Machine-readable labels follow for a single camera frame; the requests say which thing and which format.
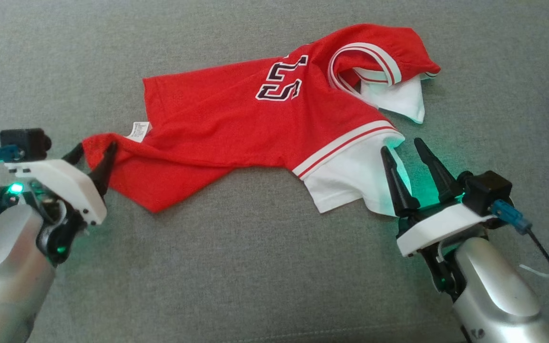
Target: red fabric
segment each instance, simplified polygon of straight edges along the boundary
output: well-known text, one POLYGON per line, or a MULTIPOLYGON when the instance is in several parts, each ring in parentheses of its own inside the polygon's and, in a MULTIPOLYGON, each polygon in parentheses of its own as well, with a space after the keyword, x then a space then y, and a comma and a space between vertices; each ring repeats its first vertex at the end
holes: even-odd
MULTIPOLYGON (((386 120, 374 107, 329 84, 331 58, 355 42, 385 50, 397 62, 403 81, 440 70, 412 29, 359 24, 286 57, 146 78, 152 131, 142 143, 112 133, 89 137, 83 141, 87 161, 94 167, 116 140, 119 153, 110 185, 152 212, 180 202, 237 167, 292 170, 349 131, 386 120), (278 62, 297 66, 275 69, 283 80, 267 80, 278 62), (287 99, 260 98, 270 84, 277 89, 266 92, 269 96, 292 87, 287 99)), ((349 72, 353 67, 383 70, 357 51, 343 52, 334 61, 334 72, 349 84, 358 81, 349 72)))

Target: white plastic mount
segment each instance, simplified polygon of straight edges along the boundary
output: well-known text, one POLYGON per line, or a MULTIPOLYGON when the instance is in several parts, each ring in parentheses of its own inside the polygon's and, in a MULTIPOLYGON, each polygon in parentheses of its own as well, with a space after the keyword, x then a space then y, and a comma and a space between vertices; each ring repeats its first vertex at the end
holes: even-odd
POLYGON ((92 180, 85 173, 61 159, 5 163, 16 170, 17 178, 35 178, 78 210, 87 223, 101 224, 107 208, 92 180))
POLYGON ((415 254, 422 248, 494 217, 481 217, 464 204, 456 204, 412 226, 397 239, 397 246, 403 256, 415 254))

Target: green led indicator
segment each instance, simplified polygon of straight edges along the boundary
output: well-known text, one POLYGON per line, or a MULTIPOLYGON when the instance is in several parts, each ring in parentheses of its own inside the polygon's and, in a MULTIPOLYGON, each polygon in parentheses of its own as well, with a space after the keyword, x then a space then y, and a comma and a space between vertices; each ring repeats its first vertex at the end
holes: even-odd
POLYGON ((22 183, 14 182, 10 185, 10 188, 8 189, 9 193, 12 194, 20 194, 22 193, 22 190, 24 189, 24 185, 22 183))

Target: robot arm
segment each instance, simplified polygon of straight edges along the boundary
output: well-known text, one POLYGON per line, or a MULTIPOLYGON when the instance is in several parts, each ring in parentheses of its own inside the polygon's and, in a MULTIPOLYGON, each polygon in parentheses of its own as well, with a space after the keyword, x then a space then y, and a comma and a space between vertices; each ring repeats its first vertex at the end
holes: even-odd
POLYGON ((24 343, 73 239, 107 215, 116 146, 86 175, 43 160, 50 139, 42 130, 2 131, 0 141, 0 161, 23 181, 0 187, 0 343, 24 343))
MULTIPOLYGON (((403 256, 421 254, 439 293, 448 293, 468 343, 549 343, 549 325, 533 290, 488 241, 512 207, 512 184, 487 171, 457 180, 421 139, 414 141, 438 189, 439 203, 420 208, 406 189, 388 148, 381 155, 399 219, 403 256)), ((528 222, 510 219, 526 233, 528 222)))

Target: folded fabric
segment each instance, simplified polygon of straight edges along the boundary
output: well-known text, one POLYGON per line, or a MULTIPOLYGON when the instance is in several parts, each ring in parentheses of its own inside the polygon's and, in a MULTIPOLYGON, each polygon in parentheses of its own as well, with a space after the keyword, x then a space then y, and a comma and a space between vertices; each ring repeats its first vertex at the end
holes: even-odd
POLYGON ((404 137, 377 108, 421 122, 420 79, 439 71, 412 29, 358 24, 285 57, 146 78, 144 140, 100 134, 83 148, 94 167, 116 140, 111 187, 154 212, 266 166, 296 174, 320 212, 364 198, 394 215, 379 152, 404 137))

